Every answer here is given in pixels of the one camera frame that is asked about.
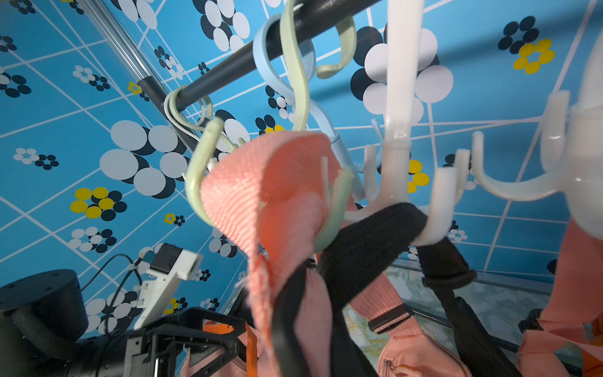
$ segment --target black shoulder strap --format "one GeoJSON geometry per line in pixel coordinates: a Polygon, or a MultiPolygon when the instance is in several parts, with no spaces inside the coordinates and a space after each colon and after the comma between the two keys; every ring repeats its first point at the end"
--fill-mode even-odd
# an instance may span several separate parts
{"type": "Polygon", "coordinates": [[[456,349],[473,377],[521,377],[521,373],[493,342],[482,323],[454,289],[475,280],[463,256],[447,238],[435,245],[418,247],[425,277],[423,285],[440,300],[452,324],[456,349]]]}

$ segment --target orange strap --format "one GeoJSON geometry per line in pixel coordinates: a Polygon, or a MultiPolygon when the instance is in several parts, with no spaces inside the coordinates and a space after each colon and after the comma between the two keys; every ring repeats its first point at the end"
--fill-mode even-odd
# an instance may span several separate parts
{"type": "Polygon", "coordinates": [[[247,377],[257,377],[257,337],[251,327],[245,324],[247,330],[247,377]]]}
{"type": "Polygon", "coordinates": [[[203,325],[203,331],[210,332],[212,334],[224,335],[233,332],[235,329],[230,325],[223,323],[217,325],[203,325]]]}

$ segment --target blue patterned wallpaper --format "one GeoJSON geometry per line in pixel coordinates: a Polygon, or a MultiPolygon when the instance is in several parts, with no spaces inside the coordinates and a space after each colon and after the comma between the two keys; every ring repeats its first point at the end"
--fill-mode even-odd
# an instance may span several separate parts
{"type": "MultiPolygon", "coordinates": [[[[194,215],[190,153],[79,4],[1,1],[0,36],[0,286],[59,268],[83,285],[117,253],[145,271],[168,242],[203,260],[165,312],[225,307],[245,258],[194,215]]],[[[83,291],[86,336],[140,313],[134,276],[109,305],[127,266],[116,258],[83,291]]]]}

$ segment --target strap buckle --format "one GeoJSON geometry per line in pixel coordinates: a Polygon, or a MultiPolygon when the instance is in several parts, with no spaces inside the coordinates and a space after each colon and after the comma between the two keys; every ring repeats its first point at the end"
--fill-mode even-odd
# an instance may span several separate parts
{"type": "Polygon", "coordinates": [[[404,321],[412,317],[411,308],[405,303],[399,305],[383,314],[370,320],[368,322],[368,328],[375,334],[381,334],[393,330],[394,328],[401,325],[404,321]],[[400,319],[404,314],[408,314],[406,317],[400,319]]]}

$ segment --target pink backpack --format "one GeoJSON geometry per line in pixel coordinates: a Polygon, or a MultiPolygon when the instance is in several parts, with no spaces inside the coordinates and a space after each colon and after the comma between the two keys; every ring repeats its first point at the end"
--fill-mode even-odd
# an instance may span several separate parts
{"type": "MultiPolygon", "coordinates": [[[[452,290],[469,284],[475,272],[469,270],[447,239],[420,248],[420,262],[426,275],[424,284],[434,290],[453,323],[464,363],[425,336],[381,273],[399,254],[399,248],[408,245],[424,226],[425,216],[413,205],[396,204],[343,228],[317,258],[318,272],[307,268],[306,261],[314,254],[314,238],[327,214],[320,173],[323,156],[328,159],[332,183],[339,164],[325,135],[292,131],[264,135],[222,160],[201,187],[209,217],[248,257],[249,304],[262,344],[257,349],[257,375],[375,375],[347,333],[341,308],[348,303],[370,321],[373,331],[391,336],[379,358],[379,376],[521,375],[498,348],[488,343],[490,338],[470,307],[454,297],[452,290]],[[379,249],[371,249],[367,241],[381,242],[379,249]],[[267,250],[267,256],[257,252],[259,244],[267,250]]],[[[349,210],[354,208],[350,201],[349,210]]],[[[580,232],[572,227],[572,232],[580,232]]],[[[564,249],[566,243],[573,242],[572,234],[568,233],[564,249]]],[[[600,347],[589,345],[583,335],[579,336],[581,323],[592,320],[603,308],[593,305],[580,318],[574,315],[575,306],[557,308],[559,282],[564,291],[576,285],[565,283],[565,258],[562,250],[558,283],[548,311],[540,319],[544,331],[526,332],[520,351],[520,369],[526,377],[567,376],[560,362],[551,361],[551,352],[565,339],[599,359],[603,356],[600,347]]],[[[592,271],[581,277],[596,287],[594,279],[600,276],[592,271]]]]}

